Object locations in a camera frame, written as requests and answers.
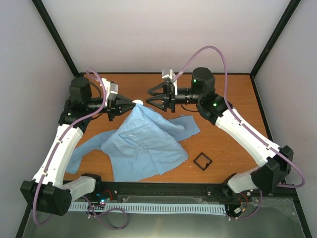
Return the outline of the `round white brooch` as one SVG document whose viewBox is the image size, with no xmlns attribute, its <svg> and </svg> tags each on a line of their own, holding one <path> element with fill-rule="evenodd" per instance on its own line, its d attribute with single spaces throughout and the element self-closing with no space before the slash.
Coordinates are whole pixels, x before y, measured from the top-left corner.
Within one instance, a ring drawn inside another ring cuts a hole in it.
<svg viewBox="0 0 317 238">
<path fill-rule="evenodd" d="M 136 100 L 133 100 L 132 103 L 135 103 L 135 104 L 140 104 L 140 105 L 143 105 L 143 101 L 142 100 L 139 100 L 139 99 L 136 99 Z"/>
</svg>

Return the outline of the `light blue shirt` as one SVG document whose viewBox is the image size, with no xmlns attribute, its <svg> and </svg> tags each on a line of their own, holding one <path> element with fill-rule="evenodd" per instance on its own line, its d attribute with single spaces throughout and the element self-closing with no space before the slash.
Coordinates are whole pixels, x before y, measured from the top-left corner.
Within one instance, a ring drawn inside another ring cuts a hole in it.
<svg viewBox="0 0 317 238">
<path fill-rule="evenodd" d="M 137 104 L 118 129 L 97 134 L 78 146 L 66 172 L 77 173 L 85 155 L 101 150 L 111 160 L 115 182 L 162 175 L 188 159 L 180 142 L 198 133 L 193 116 L 165 119 L 153 109 Z"/>
</svg>

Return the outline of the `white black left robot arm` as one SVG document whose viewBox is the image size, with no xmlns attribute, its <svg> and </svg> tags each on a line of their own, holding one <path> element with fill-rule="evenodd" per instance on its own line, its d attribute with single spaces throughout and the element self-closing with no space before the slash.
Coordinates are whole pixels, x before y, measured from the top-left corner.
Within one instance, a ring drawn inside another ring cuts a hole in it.
<svg viewBox="0 0 317 238">
<path fill-rule="evenodd" d="M 136 105 L 118 94 L 118 85 L 101 79 L 100 96 L 92 96 L 92 83 L 77 77 L 69 86 L 70 97 L 65 102 L 58 121 L 57 133 L 45 161 L 31 181 L 24 181 L 21 193 L 34 213 L 40 211 L 63 216 L 71 203 L 84 195 L 99 199 L 103 194 L 101 176 L 82 174 L 80 178 L 63 183 L 66 167 L 95 114 L 107 114 L 109 121 Z"/>
</svg>

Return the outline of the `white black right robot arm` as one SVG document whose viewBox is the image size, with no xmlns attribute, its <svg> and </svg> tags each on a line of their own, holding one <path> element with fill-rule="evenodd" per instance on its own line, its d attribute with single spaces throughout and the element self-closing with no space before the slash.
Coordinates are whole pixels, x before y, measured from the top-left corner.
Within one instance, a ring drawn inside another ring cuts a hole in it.
<svg viewBox="0 0 317 238">
<path fill-rule="evenodd" d="M 273 193 L 291 171 L 293 150 L 265 138 L 238 114 L 231 103 L 226 103 L 216 93 L 215 77 L 208 68 L 193 70 L 189 88 L 179 88 L 175 77 L 173 70 L 163 71 L 163 82 L 147 91 L 151 97 L 146 103 L 172 112 L 175 112 L 176 105 L 195 105 L 201 117 L 229 134 L 251 155 L 257 167 L 231 175 L 225 182 L 228 187 L 226 195 L 251 189 Z"/>
</svg>

